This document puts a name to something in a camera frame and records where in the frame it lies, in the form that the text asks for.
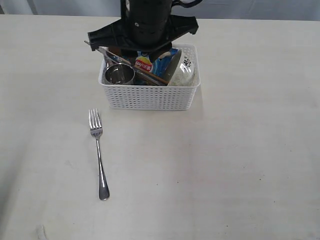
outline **stainless steel cup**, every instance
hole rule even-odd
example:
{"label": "stainless steel cup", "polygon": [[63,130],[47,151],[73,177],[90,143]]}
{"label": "stainless steel cup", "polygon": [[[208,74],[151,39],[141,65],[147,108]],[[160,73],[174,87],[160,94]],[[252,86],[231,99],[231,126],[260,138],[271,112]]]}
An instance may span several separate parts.
{"label": "stainless steel cup", "polygon": [[124,63],[109,66],[104,73],[103,84],[134,85],[135,70]]}

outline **white table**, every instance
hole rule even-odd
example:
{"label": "white table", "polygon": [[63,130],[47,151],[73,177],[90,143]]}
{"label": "white table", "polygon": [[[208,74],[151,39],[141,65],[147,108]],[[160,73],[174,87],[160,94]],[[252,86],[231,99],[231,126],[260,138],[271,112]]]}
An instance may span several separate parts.
{"label": "white table", "polygon": [[201,88],[155,112],[108,107],[83,40],[114,20],[0,16],[0,239],[319,239],[320,23],[199,20]]}

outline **silver fork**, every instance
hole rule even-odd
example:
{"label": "silver fork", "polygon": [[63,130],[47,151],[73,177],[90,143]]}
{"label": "silver fork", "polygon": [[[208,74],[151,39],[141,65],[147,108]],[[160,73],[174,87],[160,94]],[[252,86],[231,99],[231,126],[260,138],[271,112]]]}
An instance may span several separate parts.
{"label": "silver fork", "polygon": [[98,153],[99,163],[99,198],[100,200],[106,200],[110,197],[109,188],[106,180],[104,167],[101,160],[100,152],[100,137],[104,133],[102,128],[102,122],[97,109],[89,109],[89,125],[91,136],[95,138],[96,150]]}

